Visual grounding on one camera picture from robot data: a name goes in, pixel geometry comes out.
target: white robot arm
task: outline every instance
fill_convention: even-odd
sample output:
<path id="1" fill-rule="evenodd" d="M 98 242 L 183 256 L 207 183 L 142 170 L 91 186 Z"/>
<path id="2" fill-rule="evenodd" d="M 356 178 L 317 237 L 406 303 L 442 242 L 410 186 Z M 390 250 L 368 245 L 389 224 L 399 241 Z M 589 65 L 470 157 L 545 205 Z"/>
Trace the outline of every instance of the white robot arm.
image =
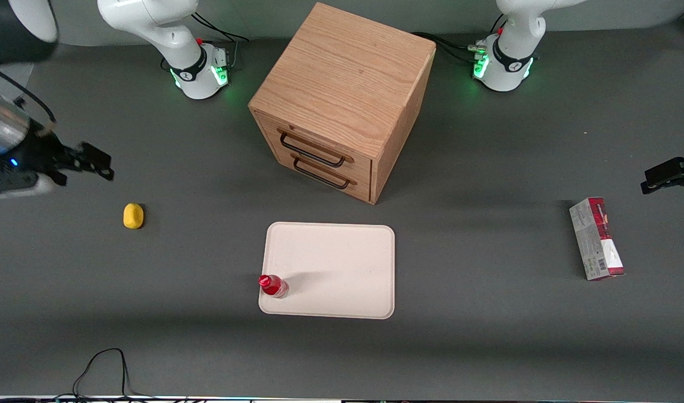
<path id="1" fill-rule="evenodd" d="M 48 0 L 0 0 L 0 64 L 48 59 L 57 41 Z M 0 76 L 40 102 L 2 72 Z M 113 180 L 109 155 L 88 143 L 81 143 L 79 149 L 64 146 L 50 128 L 30 118 L 21 105 L 0 96 L 0 199 L 65 186 L 63 170 L 91 171 Z M 45 109 L 54 123 L 53 113 Z"/>
<path id="2" fill-rule="evenodd" d="M 585 0 L 496 0 L 507 16 L 503 33 L 493 33 L 470 49 L 478 51 L 474 77 L 495 91 L 511 91 L 528 77 L 533 52 L 546 33 L 542 13 Z"/>
<path id="3" fill-rule="evenodd" d="M 153 44 L 170 64 L 176 85 L 200 100 L 212 97 L 228 77 L 224 49 L 198 43 L 187 26 L 172 25 L 197 7 L 197 0 L 99 0 L 99 12 L 108 25 Z"/>

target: plastic bottle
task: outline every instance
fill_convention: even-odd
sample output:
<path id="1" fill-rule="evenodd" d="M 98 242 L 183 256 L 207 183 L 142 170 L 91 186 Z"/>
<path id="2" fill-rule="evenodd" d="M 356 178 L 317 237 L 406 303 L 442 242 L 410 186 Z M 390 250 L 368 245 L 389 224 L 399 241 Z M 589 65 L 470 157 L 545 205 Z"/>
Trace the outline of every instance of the plastic bottle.
<path id="1" fill-rule="evenodd" d="M 263 289 L 263 293 L 273 298 L 283 298 L 288 294 L 288 290 L 290 290 L 288 283 L 276 275 L 261 275 L 260 280 L 257 282 Z"/>

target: wooden cabinet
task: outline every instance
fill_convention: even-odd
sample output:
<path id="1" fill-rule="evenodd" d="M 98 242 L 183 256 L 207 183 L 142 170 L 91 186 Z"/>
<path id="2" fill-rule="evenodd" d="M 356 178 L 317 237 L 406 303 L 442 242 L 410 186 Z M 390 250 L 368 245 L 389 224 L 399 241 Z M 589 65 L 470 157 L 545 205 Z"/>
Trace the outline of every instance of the wooden cabinet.
<path id="1" fill-rule="evenodd" d="M 419 115 L 434 51 L 317 3 L 248 106 L 283 166 L 375 204 Z"/>

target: drawer handle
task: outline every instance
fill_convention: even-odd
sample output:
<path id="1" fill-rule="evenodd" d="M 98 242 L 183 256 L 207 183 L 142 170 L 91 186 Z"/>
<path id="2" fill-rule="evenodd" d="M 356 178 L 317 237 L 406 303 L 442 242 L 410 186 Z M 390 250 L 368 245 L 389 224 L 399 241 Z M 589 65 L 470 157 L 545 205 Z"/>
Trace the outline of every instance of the drawer handle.
<path id="1" fill-rule="evenodd" d="M 298 172 L 301 172 L 301 173 L 303 173 L 303 174 L 306 174 L 307 176 L 311 177 L 312 179 L 317 179 L 317 181 L 320 181 L 320 182 L 322 182 L 322 183 L 324 183 L 324 184 L 326 184 L 326 185 L 332 186 L 332 187 L 334 187 L 335 189 L 344 190 L 344 189 L 347 189 L 347 186 L 349 186 L 349 184 L 350 184 L 350 180 L 349 180 L 349 179 L 345 180 L 345 181 L 344 181 L 344 184 L 342 184 L 342 185 L 336 184 L 336 183 L 334 183 L 334 182 L 332 182 L 332 181 L 329 181 L 329 180 L 327 180 L 327 179 L 322 178 L 322 176 L 319 176 L 319 175 L 313 174 L 312 172 L 309 172 L 307 169 L 300 168 L 300 167 L 298 166 L 298 163 L 299 163 L 299 158 L 295 158 L 295 162 L 293 163 L 293 166 L 295 167 L 295 169 L 296 169 Z"/>
<path id="2" fill-rule="evenodd" d="M 331 166 L 332 168 L 339 168 L 344 163 L 344 156 L 340 156 L 340 161 L 335 163 L 332 161 L 327 161 L 324 158 L 318 157 L 313 153 L 308 153 L 307 151 L 303 150 L 302 148 L 295 147 L 295 146 L 291 145 L 290 143 L 286 143 L 285 139 L 288 137 L 288 133 L 285 133 L 281 130 L 280 130 L 280 132 L 283 133 L 283 135 L 280 136 L 280 142 L 283 144 L 283 146 L 285 146 L 285 148 L 290 148 L 292 151 L 297 151 L 298 153 L 306 156 L 307 158 L 313 159 L 319 163 L 323 163 L 326 166 Z"/>

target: yellow object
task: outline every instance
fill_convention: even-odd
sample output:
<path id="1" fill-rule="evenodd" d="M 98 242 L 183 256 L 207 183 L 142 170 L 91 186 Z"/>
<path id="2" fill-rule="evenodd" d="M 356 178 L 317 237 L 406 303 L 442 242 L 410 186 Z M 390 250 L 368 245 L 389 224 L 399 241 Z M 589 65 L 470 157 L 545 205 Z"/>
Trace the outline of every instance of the yellow object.
<path id="1" fill-rule="evenodd" d="M 129 203 L 123 211 L 123 225 L 126 228 L 138 229 L 143 225 L 143 207 L 140 204 Z"/>

